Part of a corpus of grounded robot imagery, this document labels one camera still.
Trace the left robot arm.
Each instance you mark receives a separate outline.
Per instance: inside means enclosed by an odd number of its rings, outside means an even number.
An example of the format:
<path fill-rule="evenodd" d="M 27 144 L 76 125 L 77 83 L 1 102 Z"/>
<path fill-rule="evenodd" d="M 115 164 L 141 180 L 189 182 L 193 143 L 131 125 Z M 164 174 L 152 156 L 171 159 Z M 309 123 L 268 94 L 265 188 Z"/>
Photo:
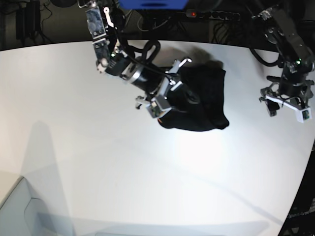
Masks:
<path fill-rule="evenodd" d="M 267 76 L 270 86 L 260 90 L 261 102 L 264 102 L 271 117 L 286 106 L 295 111 L 296 119 L 304 123 L 312 118 L 311 108 L 308 105 L 313 97 L 311 88 L 315 85 L 307 76 L 315 69 L 315 55 L 305 44 L 296 30 L 293 19 L 278 5 L 265 6 L 256 0 L 255 5 L 259 13 L 253 18 L 260 18 L 267 26 L 264 34 L 266 39 L 274 44 L 279 56 L 275 62 L 266 62 L 251 48 L 253 56 L 268 67 L 278 66 L 283 71 L 281 76 Z"/>

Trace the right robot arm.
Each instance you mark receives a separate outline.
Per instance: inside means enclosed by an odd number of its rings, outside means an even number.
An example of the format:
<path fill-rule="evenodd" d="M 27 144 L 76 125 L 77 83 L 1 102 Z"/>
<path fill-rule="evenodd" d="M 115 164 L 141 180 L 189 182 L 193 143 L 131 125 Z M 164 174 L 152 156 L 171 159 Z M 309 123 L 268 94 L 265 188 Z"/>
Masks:
<path fill-rule="evenodd" d="M 190 58 L 175 60 L 171 67 L 157 67 L 153 60 L 160 52 L 161 44 L 149 40 L 143 48 L 129 45 L 123 32 L 127 16 L 113 0 L 80 0 L 80 8 L 86 8 L 87 25 L 93 39 L 96 66 L 100 73 L 119 77 L 144 91 L 136 98 L 136 108 L 156 106 L 158 98 L 167 101 L 167 95 L 177 89 L 183 91 L 188 103 L 198 104 L 197 94 L 184 86 L 180 68 Z"/>

